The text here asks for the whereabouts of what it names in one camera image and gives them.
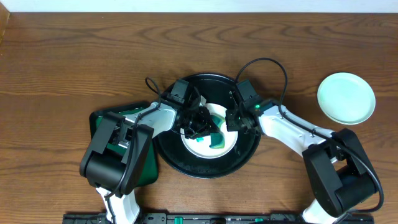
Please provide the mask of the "green and yellow sponge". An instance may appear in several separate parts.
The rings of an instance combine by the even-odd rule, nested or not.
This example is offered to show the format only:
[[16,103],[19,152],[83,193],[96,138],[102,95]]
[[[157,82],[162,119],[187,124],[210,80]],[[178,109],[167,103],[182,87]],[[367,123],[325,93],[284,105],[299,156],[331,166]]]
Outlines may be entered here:
[[[211,116],[213,122],[221,129],[222,124],[225,122],[224,118],[218,116],[218,115],[212,115]],[[211,133],[210,134],[210,145],[209,148],[211,149],[222,149],[225,147],[225,140],[222,132],[218,133]]]

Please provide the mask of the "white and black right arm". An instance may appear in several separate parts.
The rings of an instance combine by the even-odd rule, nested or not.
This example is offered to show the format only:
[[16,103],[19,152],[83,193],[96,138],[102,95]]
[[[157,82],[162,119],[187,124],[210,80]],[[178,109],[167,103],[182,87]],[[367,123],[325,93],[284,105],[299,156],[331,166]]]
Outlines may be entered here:
[[271,100],[242,101],[226,111],[228,131],[272,137],[302,156],[315,200],[302,218],[307,223],[338,223],[382,187],[357,135],[320,128]]

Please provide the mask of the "mint green plate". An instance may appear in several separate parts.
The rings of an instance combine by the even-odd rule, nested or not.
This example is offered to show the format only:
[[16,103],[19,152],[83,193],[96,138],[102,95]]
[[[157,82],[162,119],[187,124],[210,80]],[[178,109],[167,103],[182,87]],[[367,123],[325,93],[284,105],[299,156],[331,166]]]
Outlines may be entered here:
[[369,83],[348,72],[327,76],[318,87],[317,101],[327,117],[347,125],[366,121],[376,108],[376,96]]

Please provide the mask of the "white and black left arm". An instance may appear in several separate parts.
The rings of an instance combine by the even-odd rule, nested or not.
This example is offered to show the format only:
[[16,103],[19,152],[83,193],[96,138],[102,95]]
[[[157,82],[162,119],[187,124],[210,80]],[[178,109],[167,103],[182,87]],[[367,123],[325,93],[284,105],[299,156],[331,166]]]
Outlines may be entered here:
[[149,107],[122,115],[109,111],[102,116],[80,163],[80,175],[101,195],[110,223],[135,223],[140,208],[134,189],[141,178],[152,139],[175,131],[188,139],[220,131],[205,106],[189,108],[158,99]]

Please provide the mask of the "white stained plate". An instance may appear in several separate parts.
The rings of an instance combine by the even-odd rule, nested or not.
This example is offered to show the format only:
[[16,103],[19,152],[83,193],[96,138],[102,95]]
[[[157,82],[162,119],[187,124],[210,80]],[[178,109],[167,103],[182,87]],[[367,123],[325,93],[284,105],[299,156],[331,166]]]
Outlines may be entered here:
[[[207,103],[205,106],[209,109],[211,115],[218,115],[224,118],[225,120],[226,117],[225,107],[214,103]],[[211,142],[210,135],[197,139],[185,139],[183,136],[181,136],[181,140],[183,142],[183,145],[187,148],[187,150],[192,154],[194,154],[195,156],[204,159],[216,159],[229,153],[229,151],[232,150],[232,148],[235,146],[238,140],[237,131],[232,131],[232,132],[227,131],[226,121],[222,124],[220,132],[222,132],[225,140],[225,147],[222,149],[209,148]]]

